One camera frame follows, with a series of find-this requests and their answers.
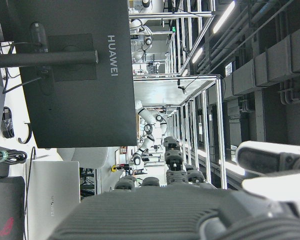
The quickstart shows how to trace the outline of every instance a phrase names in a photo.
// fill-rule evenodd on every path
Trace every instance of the black cable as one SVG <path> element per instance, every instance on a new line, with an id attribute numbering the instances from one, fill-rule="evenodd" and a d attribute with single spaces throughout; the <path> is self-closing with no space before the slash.
<path id="1" fill-rule="evenodd" d="M 0 151 L 0 162 L 14 165 L 14 164 L 23 164 L 26 162 L 27 153 L 24 151 L 17 151 L 17 150 L 7 150 L 7 151 Z"/>
<path id="2" fill-rule="evenodd" d="M 2 135 L 6 139 L 15 137 L 14 126 L 12 122 L 12 112 L 9 107 L 3 107 L 2 122 L 1 122 Z"/>
<path id="3" fill-rule="evenodd" d="M 15 46 L 15 45 L 20 45 L 20 44 L 30 44 L 30 45 L 34 45 L 34 46 L 41 46 L 41 43 L 31 43 L 31 42 L 13 42 L 11 44 L 7 44 L 7 45 L 0 45 L 0 48 L 4 48 L 4 47 L 11 47 L 11 46 Z"/>
<path id="4" fill-rule="evenodd" d="M 175 9 L 178 9 L 178 10 L 184 12 L 184 13 L 196 15 L 196 16 L 198 16 L 199 18 L 204 18 L 203 16 L 200 16 L 200 15 L 195 14 L 195 13 L 193 13 L 193 12 L 185 11 L 185 10 L 183 10 L 183 9 L 181 9 L 181 8 L 178 8 L 178 7 L 176 7 Z"/>
<path id="5" fill-rule="evenodd" d="M 26 189 L 25 189 L 24 216 L 26 216 L 27 210 L 28 210 L 28 192 L 29 192 L 29 183 L 30 183 L 32 160 L 36 159 L 36 158 L 37 158 L 36 147 L 33 146 L 32 149 L 31 149 L 28 181 L 26 183 Z M 27 238 L 26 238 L 26 228 L 23 229 L 23 234 L 24 234 L 24 240 L 27 240 Z"/>
<path id="6" fill-rule="evenodd" d="M 186 90 L 187 87 L 188 87 L 190 84 L 192 84 L 195 80 L 197 80 L 199 77 L 200 77 L 200 75 L 198 75 L 192 82 L 190 82 L 183 90 Z"/>
<path id="7" fill-rule="evenodd" d="M 8 85 L 8 83 L 7 83 L 7 82 L 8 82 L 8 79 L 7 79 L 7 80 L 5 80 L 5 86 L 4 86 L 4 89 L 3 89 L 2 94 L 6 94 L 6 93 L 11 92 L 12 90 L 14 90 L 14 89 L 16 89 L 16 88 L 19 88 L 19 87 L 21 87 L 21 86 L 23 86 L 23 85 L 32 83 L 32 82 L 37 81 L 37 80 L 40 80 L 40 79 L 43 79 L 43 78 L 42 78 L 41 76 L 36 77 L 36 78 L 31 79 L 31 80 L 29 80 L 29 81 L 25 81 L 25 82 L 23 82 L 23 83 L 20 83 L 20 84 L 14 86 L 14 87 L 12 87 L 12 88 L 10 88 L 10 89 L 8 89 L 8 90 L 7 90 L 7 85 Z"/>

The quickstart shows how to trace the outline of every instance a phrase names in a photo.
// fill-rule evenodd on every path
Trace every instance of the aluminum frame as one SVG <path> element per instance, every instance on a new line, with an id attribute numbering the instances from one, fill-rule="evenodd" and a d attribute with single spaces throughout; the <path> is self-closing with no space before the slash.
<path id="1" fill-rule="evenodd" d="M 193 133 L 193 149 L 194 149 L 194 162 L 197 170 L 200 170 L 199 156 L 198 156 L 198 136 L 197 136 L 197 111 L 195 98 L 191 102 L 192 107 L 192 133 Z"/>

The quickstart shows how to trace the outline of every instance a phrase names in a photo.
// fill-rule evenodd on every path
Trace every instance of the metal rail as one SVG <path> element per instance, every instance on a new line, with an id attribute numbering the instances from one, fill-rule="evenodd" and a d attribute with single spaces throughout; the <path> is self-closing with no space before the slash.
<path id="1" fill-rule="evenodd" d="M 129 19 L 148 19 L 148 20 L 172 20 L 184 18 L 211 18 L 211 11 L 193 11 L 193 12 L 160 12 L 160 13 L 131 13 Z"/>

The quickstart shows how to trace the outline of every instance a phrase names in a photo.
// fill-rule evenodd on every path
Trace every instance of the workstation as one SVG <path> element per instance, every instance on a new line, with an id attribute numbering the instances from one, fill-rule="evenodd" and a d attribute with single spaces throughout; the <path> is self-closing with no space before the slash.
<path id="1" fill-rule="evenodd" d="M 300 0 L 0 1 L 0 239 L 159 238 L 300 239 Z"/>

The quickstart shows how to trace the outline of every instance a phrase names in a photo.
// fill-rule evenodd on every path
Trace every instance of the monitor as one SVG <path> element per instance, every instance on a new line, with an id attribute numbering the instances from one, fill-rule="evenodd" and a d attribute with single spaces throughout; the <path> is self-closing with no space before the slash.
<path id="1" fill-rule="evenodd" d="M 33 43 L 34 23 L 44 29 L 49 53 L 96 51 L 98 63 L 20 68 L 33 134 L 39 148 L 137 144 L 129 15 L 125 0 L 7 0 L 12 27 L 3 34 Z M 39 53 L 31 44 L 17 54 Z"/>

